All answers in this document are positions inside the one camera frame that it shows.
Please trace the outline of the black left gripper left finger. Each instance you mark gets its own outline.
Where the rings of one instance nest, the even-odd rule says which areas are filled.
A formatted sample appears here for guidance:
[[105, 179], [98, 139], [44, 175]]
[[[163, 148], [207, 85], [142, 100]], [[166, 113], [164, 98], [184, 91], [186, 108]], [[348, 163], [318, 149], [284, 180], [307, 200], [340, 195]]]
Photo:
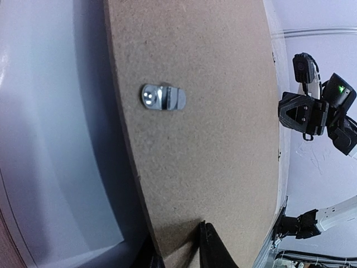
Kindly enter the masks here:
[[152, 239], [147, 239], [147, 258], [149, 268], [165, 268], [162, 257], [157, 253]]

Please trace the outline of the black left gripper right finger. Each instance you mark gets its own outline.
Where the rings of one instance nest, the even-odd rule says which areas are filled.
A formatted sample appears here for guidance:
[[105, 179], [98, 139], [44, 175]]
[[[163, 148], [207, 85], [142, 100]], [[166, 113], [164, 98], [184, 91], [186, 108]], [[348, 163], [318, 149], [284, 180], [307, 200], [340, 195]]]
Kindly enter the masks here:
[[238, 268], [211, 223], [199, 224], [199, 258], [203, 268]]

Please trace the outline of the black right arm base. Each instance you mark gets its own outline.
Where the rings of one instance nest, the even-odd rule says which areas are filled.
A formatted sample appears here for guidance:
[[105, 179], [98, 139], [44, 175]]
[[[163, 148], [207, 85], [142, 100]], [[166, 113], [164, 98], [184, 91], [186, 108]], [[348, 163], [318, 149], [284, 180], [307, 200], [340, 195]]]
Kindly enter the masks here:
[[307, 239], [320, 235], [321, 231], [317, 227], [317, 212], [317, 209], [313, 209], [298, 217], [289, 217], [283, 210], [274, 225], [273, 238], [283, 239], [293, 236], [295, 239]]

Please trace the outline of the silver metal turn clip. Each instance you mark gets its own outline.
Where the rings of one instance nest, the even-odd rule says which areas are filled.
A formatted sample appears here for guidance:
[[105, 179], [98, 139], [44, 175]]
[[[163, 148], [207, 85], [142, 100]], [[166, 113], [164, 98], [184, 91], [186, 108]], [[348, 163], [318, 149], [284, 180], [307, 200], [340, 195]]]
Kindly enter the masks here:
[[186, 105], [184, 90], [170, 85], [145, 84], [141, 99], [147, 109], [158, 111], [182, 110]]

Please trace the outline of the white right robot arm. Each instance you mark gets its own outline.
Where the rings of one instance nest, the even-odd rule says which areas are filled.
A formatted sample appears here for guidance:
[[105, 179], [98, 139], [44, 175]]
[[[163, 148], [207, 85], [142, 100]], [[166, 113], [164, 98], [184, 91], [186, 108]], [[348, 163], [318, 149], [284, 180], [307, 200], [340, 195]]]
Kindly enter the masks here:
[[285, 93], [291, 131], [284, 250], [356, 258], [356, 91], [333, 74], [318, 95]]

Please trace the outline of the red and black photo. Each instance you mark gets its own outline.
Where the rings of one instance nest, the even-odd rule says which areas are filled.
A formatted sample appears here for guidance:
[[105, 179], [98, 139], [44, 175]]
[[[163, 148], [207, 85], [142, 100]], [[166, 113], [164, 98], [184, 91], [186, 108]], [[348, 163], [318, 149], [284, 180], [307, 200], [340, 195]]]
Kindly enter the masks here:
[[147, 237], [102, 1], [1, 2], [1, 211], [26, 267], [130, 267]]

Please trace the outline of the red wooden picture frame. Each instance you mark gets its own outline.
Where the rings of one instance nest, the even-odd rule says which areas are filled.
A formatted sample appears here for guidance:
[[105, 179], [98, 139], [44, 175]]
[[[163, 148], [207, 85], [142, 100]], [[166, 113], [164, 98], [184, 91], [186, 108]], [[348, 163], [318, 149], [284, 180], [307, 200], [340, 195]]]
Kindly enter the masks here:
[[1, 174], [1, 267], [37, 267], [26, 246]]

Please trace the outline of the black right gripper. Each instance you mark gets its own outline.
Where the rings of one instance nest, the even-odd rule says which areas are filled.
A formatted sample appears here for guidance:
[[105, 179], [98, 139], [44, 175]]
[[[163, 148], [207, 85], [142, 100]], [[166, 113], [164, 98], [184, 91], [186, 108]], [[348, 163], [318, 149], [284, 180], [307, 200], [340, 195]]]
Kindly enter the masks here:
[[310, 136], [321, 136], [329, 108], [329, 103], [325, 100], [283, 92], [282, 99], [278, 102], [278, 117], [284, 127]]

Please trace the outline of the brown cardboard backing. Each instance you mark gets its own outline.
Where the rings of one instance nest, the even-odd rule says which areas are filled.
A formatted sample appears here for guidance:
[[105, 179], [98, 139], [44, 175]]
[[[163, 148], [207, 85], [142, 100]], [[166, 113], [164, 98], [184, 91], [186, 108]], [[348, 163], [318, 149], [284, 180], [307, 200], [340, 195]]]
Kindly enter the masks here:
[[[167, 267], [198, 267], [215, 227], [252, 267], [277, 207], [278, 89], [262, 1], [105, 1], [118, 108], [153, 243]], [[145, 84], [186, 94], [147, 109]]]

